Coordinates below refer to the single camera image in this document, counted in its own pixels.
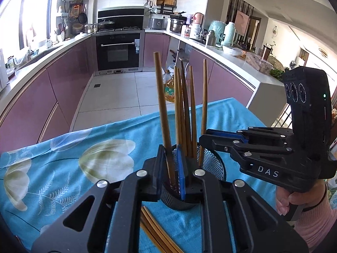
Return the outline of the pink sleeve right forearm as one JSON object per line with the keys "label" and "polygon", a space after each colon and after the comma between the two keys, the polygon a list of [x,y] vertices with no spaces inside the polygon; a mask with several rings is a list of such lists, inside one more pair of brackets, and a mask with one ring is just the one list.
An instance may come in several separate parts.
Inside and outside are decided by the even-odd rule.
{"label": "pink sleeve right forearm", "polygon": [[295,231],[307,243],[309,252],[336,252],[336,209],[327,195],[295,222]]}

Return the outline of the person's right hand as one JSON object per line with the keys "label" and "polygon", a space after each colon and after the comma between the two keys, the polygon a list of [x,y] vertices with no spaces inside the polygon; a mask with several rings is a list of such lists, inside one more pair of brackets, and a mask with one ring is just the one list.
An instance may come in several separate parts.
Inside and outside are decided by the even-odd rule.
{"label": "person's right hand", "polygon": [[310,191],[305,193],[290,193],[282,187],[277,187],[275,194],[276,208],[279,215],[286,215],[292,205],[304,205],[305,208],[319,204],[326,191],[324,180],[317,180]]}

